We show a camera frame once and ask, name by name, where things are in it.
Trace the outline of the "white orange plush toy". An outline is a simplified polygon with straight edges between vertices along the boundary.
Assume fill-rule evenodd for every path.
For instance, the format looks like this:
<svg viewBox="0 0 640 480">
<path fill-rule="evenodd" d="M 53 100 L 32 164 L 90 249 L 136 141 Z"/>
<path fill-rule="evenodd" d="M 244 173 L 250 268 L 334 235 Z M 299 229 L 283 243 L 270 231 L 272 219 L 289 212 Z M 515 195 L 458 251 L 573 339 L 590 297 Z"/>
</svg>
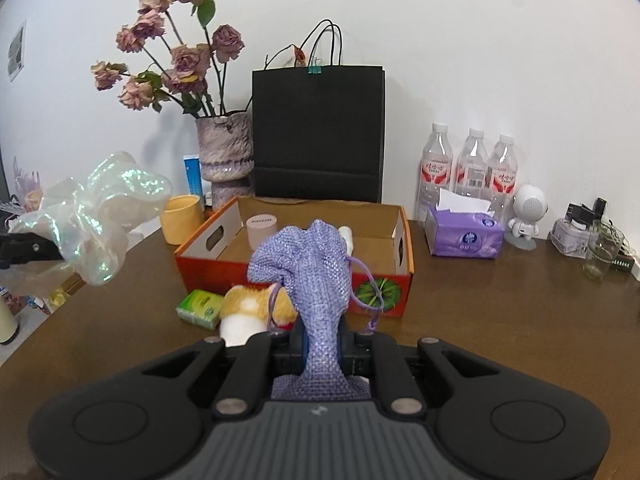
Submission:
<svg viewBox="0 0 640 480">
<path fill-rule="evenodd" d="M 227 347 L 239 347 L 270 327 L 288 330 L 296 318 L 288 293 L 277 284 L 267 288 L 236 285 L 222 300 L 219 335 Z"/>
</svg>

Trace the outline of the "iridescent plastic bag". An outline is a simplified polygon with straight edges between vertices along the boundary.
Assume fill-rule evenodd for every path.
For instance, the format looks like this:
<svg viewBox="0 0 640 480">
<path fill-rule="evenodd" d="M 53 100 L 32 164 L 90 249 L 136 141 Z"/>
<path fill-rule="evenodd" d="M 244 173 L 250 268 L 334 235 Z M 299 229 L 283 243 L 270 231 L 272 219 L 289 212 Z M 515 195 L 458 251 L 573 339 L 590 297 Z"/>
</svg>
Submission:
<svg viewBox="0 0 640 480">
<path fill-rule="evenodd" d="M 68 178 L 43 193 L 37 210 L 22 214 L 11 234 L 35 234 L 55 244 L 89 285 L 100 286 L 125 262 L 129 233 L 164 212 L 170 181 L 142 169 L 127 152 L 100 162 L 84 183 Z"/>
</svg>

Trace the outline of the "green tissue packet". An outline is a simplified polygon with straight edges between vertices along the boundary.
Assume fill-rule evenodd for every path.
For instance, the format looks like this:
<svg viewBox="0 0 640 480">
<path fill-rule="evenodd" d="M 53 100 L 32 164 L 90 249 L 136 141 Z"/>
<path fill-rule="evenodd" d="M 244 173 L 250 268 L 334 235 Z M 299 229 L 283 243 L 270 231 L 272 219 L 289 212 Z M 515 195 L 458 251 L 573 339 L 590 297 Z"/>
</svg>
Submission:
<svg viewBox="0 0 640 480">
<path fill-rule="evenodd" d="M 220 320 L 223 302 L 223 296 L 194 289 L 178 304 L 176 313 L 183 322 L 214 330 Z"/>
</svg>

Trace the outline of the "purple drawstring pouch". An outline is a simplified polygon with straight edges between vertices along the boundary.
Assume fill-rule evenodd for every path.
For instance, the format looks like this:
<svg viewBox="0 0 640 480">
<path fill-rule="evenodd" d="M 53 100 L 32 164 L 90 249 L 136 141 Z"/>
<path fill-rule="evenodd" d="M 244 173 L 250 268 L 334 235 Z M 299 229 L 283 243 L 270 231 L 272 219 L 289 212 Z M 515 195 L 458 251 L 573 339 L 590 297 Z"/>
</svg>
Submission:
<svg viewBox="0 0 640 480">
<path fill-rule="evenodd" d="M 279 401 L 343 402 L 370 398 L 370 387 L 347 377 L 338 360 L 338 324 L 352 298 L 352 269 L 338 229 L 322 220 L 306 230 L 287 226 L 267 238 L 250 258 L 252 283 L 284 287 L 308 337 L 303 373 L 273 382 Z"/>
</svg>

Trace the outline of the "white spray bottle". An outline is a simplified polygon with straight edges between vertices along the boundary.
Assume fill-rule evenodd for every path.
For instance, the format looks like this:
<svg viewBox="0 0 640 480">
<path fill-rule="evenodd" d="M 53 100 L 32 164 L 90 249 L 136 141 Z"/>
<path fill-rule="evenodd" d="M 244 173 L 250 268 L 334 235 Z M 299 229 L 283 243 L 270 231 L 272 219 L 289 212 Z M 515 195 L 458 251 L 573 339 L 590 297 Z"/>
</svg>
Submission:
<svg viewBox="0 0 640 480">
<path fill-rule="evenodd" d="M 341 238 L 345 242 L 347 255 L 351 257 L 355 247 L 354 236 L 352 235 L 352 229 L 349 226 L 340 226 L 338 228 L 338 234 L 341 235 Z"/>
</svg>

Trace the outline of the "pink cylindrical jar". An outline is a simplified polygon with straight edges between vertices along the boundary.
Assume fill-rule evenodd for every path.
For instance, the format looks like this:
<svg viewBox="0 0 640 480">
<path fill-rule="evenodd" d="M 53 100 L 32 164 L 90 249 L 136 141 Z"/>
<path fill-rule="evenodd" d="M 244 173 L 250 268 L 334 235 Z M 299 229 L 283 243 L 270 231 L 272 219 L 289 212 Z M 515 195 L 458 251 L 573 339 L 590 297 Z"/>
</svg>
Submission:
<svg viewBox="0 0 640 480">
<path fill-rule="evenodd" d="M 273 214 L 255 214 L 245 222 L 250 248 L 256 250 L 267 238 L 278 232 L 278 220 Z"/>
</svg>

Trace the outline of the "orange cardboard box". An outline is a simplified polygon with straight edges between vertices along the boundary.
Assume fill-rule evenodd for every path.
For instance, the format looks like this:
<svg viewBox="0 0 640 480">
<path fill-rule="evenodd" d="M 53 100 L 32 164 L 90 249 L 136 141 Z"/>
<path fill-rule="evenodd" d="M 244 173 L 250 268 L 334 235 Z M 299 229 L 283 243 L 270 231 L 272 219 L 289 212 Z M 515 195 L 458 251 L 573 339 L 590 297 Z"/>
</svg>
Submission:
<svg viewBox="0 0 640 480">
<path fill-rule="evenodd" d="M 414 273 L 404 208 L 235 197 L 175 252 L 187 290 L 283 285 L 301 304 L 323 287 L 343 309 L 401 318 Z"/>
</svg>

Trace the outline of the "purple tissue pack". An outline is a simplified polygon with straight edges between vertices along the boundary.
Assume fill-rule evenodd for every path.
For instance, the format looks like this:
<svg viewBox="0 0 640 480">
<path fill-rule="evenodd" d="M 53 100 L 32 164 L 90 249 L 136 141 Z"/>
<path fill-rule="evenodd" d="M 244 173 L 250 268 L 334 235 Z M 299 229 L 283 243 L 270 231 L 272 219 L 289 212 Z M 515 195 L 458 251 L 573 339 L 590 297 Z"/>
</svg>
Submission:
<svg viewBox="0 0 640 480">
<path fill-rule="evenodd" d="M 504 237 L 488 200 L 448 190 L 441 190 L 437 203 L 428 206 L 424 231 L 436 257 L 495 259 Z"/>
</svg>

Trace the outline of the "yellow mug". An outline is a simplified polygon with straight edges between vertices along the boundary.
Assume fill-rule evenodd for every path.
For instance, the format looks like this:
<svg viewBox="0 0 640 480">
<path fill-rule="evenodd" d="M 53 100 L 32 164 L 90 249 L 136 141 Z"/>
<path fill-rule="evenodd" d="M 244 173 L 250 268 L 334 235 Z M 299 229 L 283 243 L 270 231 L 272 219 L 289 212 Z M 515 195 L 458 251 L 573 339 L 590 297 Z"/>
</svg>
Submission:
<svg viewBox="0 0 640 480">
<path fill-rule="evenodd" d="M 197 195 L 171 197 L 160 214 L 160 227 L 169 245 L 183 244 L 203 222 L 204 209 Z"/>
</svg>

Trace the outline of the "water bottle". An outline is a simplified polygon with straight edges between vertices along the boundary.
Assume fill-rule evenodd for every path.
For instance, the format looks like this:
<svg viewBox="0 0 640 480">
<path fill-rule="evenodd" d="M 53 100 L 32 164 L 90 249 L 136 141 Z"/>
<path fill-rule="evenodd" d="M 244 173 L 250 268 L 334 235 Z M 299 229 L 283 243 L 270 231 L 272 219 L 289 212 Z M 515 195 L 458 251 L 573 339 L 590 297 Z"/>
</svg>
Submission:
<svg viewBox="0 0 640 480">
<path fill-rule="evenodd" d="M 499 223 L 504 222 L 506 206 L 513 195 L 518 174 L 513 144 L 512 136 L 502 134 L 487 163 L 485 188 L 491 203 L 490 210 Z"/>
<path fill-rule="evenodd" d="M 471 128 L 457 160 L 454 192 L 462 196 L 481 198 L 488 169 L 487 161 L 484 131 Z"/>
<path fill-rule="evenodd" d="M 448 188 L 452 168 L 452 148 L 448 126 L 434 122 L 424 145 L 420 162 L 420 181 L 416 199 L 416 221 L 423 226 L 428 210 L 439 201 L 443 188 Z"/>
</svg>

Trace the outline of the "right water bottle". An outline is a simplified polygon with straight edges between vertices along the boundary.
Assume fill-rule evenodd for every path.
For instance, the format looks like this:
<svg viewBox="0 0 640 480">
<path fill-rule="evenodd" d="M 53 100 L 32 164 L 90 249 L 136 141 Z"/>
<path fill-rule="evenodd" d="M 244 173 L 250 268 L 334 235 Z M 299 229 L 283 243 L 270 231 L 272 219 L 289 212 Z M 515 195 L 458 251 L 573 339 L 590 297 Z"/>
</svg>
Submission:
<svg viewBox="0 0 640 480">
<path fill-rule="evenodd" d="M 487 163 L 485 188 L 491 203 L 490 210 L 499 223 L 504 222 L 506 206 L 513 195 L 518 174 L 513 144 L 512 136 L 502 134 Z"/>
</svg>

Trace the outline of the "pink ceramic vase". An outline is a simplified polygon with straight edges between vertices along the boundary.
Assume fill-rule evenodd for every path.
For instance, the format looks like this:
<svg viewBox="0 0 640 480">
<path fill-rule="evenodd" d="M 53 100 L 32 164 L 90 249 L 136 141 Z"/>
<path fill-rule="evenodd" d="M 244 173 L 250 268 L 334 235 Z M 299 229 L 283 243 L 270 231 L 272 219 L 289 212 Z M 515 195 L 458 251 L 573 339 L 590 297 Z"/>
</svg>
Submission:
<svg viewBox="0 0 640 480">
<path fill-rule="evenodd" d="M 202 178 L 212 185 L 212 207 L 254 193 L 254 144 L 250 114 L 198 118 L 198 158 Z"/>
</svg>

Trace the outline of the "black paper bag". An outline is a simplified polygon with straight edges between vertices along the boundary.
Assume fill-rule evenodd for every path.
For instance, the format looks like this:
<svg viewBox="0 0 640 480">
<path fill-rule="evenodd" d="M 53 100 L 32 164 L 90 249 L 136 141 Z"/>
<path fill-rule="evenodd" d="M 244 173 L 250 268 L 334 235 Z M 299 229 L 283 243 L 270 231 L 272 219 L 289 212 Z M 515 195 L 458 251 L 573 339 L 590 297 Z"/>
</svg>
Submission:
<svg viewBox="0 0 640 480">
<path fill-rule="evenodd" d="M 293 66 L 266 58 L 252 75 L 256 195 L 380 202 L 384 68 L 344 64 L 341 27 L 328 18 L 291 49 Z M 320 75 L 307 73 L 311 60 Z"/>
</svg>

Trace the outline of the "clear glass cup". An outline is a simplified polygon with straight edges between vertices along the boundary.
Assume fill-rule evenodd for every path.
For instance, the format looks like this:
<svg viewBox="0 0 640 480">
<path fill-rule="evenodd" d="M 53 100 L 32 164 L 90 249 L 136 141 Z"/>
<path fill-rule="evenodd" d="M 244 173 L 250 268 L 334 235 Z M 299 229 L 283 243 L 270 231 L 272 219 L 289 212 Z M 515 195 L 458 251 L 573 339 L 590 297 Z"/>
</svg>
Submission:
<svg viewBox="0 0 640 480">
<path fill-rule="evenodd" d="M 611 220 L 593 222 L 589 231 L 586 258 L 582 270 L 593 281 L 602 281 L 625 241 L 624 233 Z"/>
</svg>

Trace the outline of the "wall poster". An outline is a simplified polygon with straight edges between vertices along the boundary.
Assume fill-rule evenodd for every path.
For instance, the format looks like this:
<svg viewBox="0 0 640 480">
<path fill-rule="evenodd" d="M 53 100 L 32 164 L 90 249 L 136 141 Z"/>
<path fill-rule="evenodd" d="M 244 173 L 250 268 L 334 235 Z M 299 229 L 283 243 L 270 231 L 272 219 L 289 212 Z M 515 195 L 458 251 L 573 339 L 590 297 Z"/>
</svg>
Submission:
<svg viewBox="0 0 640 480">
<path fill-rule="evenodd" d="M 8 77 L 9 81 L 14 81 L 25 66 L 25 39 L 26 23 L 13 36 L 8 49 Z"/>
</svg>

